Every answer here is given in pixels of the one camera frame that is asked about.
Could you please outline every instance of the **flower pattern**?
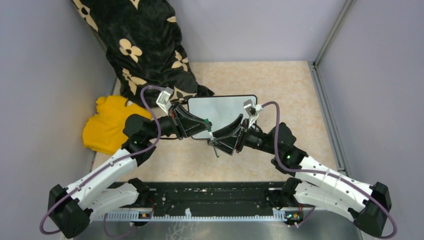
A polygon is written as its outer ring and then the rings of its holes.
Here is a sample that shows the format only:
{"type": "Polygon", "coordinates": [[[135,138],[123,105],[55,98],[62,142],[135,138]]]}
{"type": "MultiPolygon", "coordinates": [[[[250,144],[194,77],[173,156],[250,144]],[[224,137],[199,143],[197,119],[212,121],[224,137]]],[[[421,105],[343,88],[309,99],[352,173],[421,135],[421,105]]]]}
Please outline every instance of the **flower pattern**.
{"type": "Polygon", "coordinates": [[[169,17],[166,20],[170,23],[176,23],[177,22],[177,18],[175,16],[169,17]]]}
{"type": "Polygon", "coordinates": [[[147,83],[147,81],[142,78],[132,76],[130,71],[126,68],[122,69],[122,76],[128,81],[129,89],[134,95],[136,95],[137,85],[144,85],[147,83]]]}
{"type": "Polygon", "coordinates": [[[189,68],[187,67],[187,63],[189,62],[189,59],[187,57],[183,59],[181,54],[177,51],[175,51],[175,58],[176,61],[172,64],[171,68],[176,69],[182,66],[184,71],[188,72],[189,68]]]}
{"type": "Polygon", "coordinates": [[[129,0],[132,4],[134,4],[135,9],[139,9],[140,0],[129,0]]]}
{"type": "Polygon", "coordinates": [[[119,45],[119,50],[123,55],[129,55],[132,60],[134,60],[134,62],[139,62],[138,56],[141,56],[143,52],[138,46],[133,46],[131,42],[126,38],[122,38],[121,40],[119,40],[119,45]]]}
{"type": "Polygon", "coordinates": [[[196,96],[196,93],[187,93],[185,91],[181,91],[180,89],[173,87],[173,96],[169,99],[169,101],[180,101],[184,102],[185,100],[189,99],[190,97],[196,96]]]}
{"type": "Polygon", "coordinates": [[[86,5],[82,4],[80,0],[72,0],[75,4],[76,8],[78,9],[79,14],[85,21],[90,25],[96,32],[99,31],[99,28],[97,27],[97,24],[94,22],[92,16],[90,16],[90,8],[88,8],[86,5]]]}

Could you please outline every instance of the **floral blanket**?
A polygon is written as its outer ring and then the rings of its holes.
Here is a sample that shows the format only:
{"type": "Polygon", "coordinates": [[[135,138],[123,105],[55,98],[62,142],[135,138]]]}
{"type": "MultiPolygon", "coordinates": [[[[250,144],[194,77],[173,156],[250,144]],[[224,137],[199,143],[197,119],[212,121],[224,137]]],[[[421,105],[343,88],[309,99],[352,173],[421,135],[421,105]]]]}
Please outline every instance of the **floral blanket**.
{"type": "MultiPolygon", "coordinates": [[[[106,58],[121,83],[122,96],[143,106],[146,85],[174,89],[172,101],[212,96],[199,85],[181,45],[175,10],[165,0],[72,0],[79,14],[107,46],[106,58]]],[[[148,90],[149,106],[159,92],[148,90]]]]}

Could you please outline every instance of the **yellow towel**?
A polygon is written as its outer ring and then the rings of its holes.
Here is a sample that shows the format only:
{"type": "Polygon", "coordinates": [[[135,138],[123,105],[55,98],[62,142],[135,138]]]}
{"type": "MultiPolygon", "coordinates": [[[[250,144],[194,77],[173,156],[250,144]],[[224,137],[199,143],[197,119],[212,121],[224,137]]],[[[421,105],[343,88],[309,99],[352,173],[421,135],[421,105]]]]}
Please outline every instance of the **yellow towel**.
{"type": "Polygon", "coordinates": [[[122,96],[101,96],[95,103],[97,113],[88,119],[82,131],[84,147],[93,151],[112,155],[121,148],[128,139],[123,129],[130,115],[152,118],[146,109],[122,96]]]}

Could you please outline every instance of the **gray wall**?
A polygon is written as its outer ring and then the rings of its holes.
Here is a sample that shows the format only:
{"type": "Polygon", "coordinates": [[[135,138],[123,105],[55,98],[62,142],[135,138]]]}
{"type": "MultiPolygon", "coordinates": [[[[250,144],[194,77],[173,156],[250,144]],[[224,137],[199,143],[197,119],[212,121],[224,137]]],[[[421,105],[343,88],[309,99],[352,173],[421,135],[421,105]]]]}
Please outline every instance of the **gray wall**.
{"type": "Polygon", "coordinates": [[[38,230],[49,190],[88,172],[82,129],[114,73],[70,0],[0,6],[0,239],[57,240],[38,230]]]}
{"type": "Polygon", "coordinates": [[[344,0],[169,0],[192,62],[313,61],[344,0]]]}
{"type": "Polygon", "coordinates": [[[388,185],[405,240],[424,235],[423,12],[422,0],[357,1],[319,66],[351,175],[388,185]]]}

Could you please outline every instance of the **purple cable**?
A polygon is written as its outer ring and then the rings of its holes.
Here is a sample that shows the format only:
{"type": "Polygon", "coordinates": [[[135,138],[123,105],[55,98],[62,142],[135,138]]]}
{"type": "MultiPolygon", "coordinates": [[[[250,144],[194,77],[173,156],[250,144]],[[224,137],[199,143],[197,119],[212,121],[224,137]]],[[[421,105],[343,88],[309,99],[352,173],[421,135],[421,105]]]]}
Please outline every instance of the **purple cable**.
{"type": "MultiPolygon", "coordinates": [[[[320,170],[312,170],[312,169],[291,169],[288,168],[286,166],[284,166],[280,160],[280,156],[278,153],[278,135],[279,135],[279,130],[280,130],[280,106],[278,103],[276,103],[275,101],[269,101],[265,104],[262,105],[263,108],[265,108],[268,105],[274,105],[276,108],[276,125],[275,125],[275,134],[274,134],[274,153],[275,153],[275,158],[277,160],[278,165],[280,166],[280,168],[282,168],[284,171],[287,171],[289,173],[311,173],[311,174],[322,174],[322,175],[326,175],[327,172],[325,171],[320,171],[320,170]]],[[[333,177],[335,179],[339,179],[339,176],[333,173],[328,173],[328,176],[333,177]]],[[[357,190],[358,192],[360,192],[362,195],[364,195],[365,197],[367,197],[369,200],[371,200],[374,204],[376,204],[382,211],[383,213],[387,216],[387,218],[390,220],[391,225],[393,226],[393,232],[387,236],[381,236],[381,237],[377,237],[379,239],[391,239],[393,238],[396,233],[398,233],[398,227],[396,225],[395,219],[393,219],[393,217],[390,215],[390,213],[385,209],[385,207],[383,205],[381,205],[381,203],[379,203],[375,198],[373,198],[372,196],[370,196],[368,193],[366,193],[364,190],[360,189],[359,187],[357,187],[355,184],[351,183],[348,180],[345,180],[343,178],[340,178],[340,181],[342,181],[343,183],[349,185],[350,187],[352,187],[353,189],[357,190]]],[[[308,216],[303,220],[303,222],[305,222],[305,220],[307,220],[307,218],[309,217],[311,212],[309,212],[308,216]]]]}
{"type": "Polygon", "coordinates": [[[308,219],[311,218],[312,213],[315,211],[315,206],[307,213],[306,217],[297,224],[297,227],[299,228],[300,226],[302,226],[302,224],[304,224],[308,219]]]}
{"type": "MultiPolygon", "coordinates": [[[[147,104],[147,102],[146,102],[146,100],[145,100],[145,98],[144,98],[144,93],[145,93],[145,91],[147,90],[147,89],[154,89],[154,90],[158,90],[158,91],[162,91],[163,90],[163,88],[162,87],[159,87],[159,86],[145,86],[145,87],[143,87],[142,89],[141,89],[141,92],[140,92],[140,95],[141,95],[141,101],[143,102],[143,104],[144,104],[144,106],[145,106],[145,108],[147,109],[147,111],[152,115],[152,117],[153,117],[153,119],[154,119],[154,122],[156,123],[156,126],[157,126],[157,138],[156,138],[156,140],[154,141],[154,143],[152,144],[152,145],[150,145],[149,147],[147,147],[147,148],[145,148],[145,149],[143,149],[143,150],[140,150],[140,151],[137,151],[137,152],[133,152],[133,153],[131,153],[131,154],[127,154],[127,155],[125,155],[125,156],[121,156],[121,157],[118,157],[117,159],[115,159],[114,161],[113,161],[113,163],[115,164],[115,163],[117,163],[117,162],[119,162],[119,161],[121,161],[121,160],[123,160],[123,159],[126,159],[126,158],[129,158],[129,157],[133,157],[133,156],[136,156],[136,155],[139,155],[139,154],[142,154],[142,153],[145,153],[145,152],[147,152],[147,151],[149,151],[149,150],[151,150],[152,148],[154,148],[155,146],[156,146],[156,144],[158,144],[158,142],[159,142],[159,140],[160,140],[160,138],[161,138],[161,135],[162,135],[162,131],[161,131],[161,125],[160,125],[160,123],[159,123],[159,120],[158,120],[158,118],[156,117],[156,115],[153,113],[153,111],[152,111],[152,109],[149,107],[149,105],[147,104]]],[[[84,187],[88,182],[90,182],[93,178],[95,178],[97,175],[99,175],[101,172],[103,172],[105,169],[107,169],[109,166],[111,166],[110,164],[108,164],[108,165],[105,165],[105,166],[103,166],[100,170],[98,170],[98,171],[96,171],[95,173],[93,173],[90,177],[88,177],[86,180],[84,180],[78,187],[79,188],[82,188],[82,187],[84,187]]],[[[39,224],[39,231],[42,233],[42,234],[44,234],[44,235],[53,235],[53,234],[57,234],[57,233],[60,233],[60,229],[58,229],[58,230],[55,230],[55,231],[46,231],[46,230],[44,230],[44,223],[46,222],[46,220],[47,220],[47,218],[49,217],[49,215],[50,214],[52,214],[52,212],[61,204],[61,203],[63,203],[67,198],[69,198],[72,194],[74,194],[74,193],[76,193],[77,191],[78,191],[79,189],[76,187],[74,190],[72,190],[72,191],[70,191],[68,194],[66,194],[64,197],[62,197],[59,201],[57,201],[46,213],[45,213],[45,215],[42,217],[42,219],[41,219],[41,222],[40,222],[40,224],[39,224]]]]}

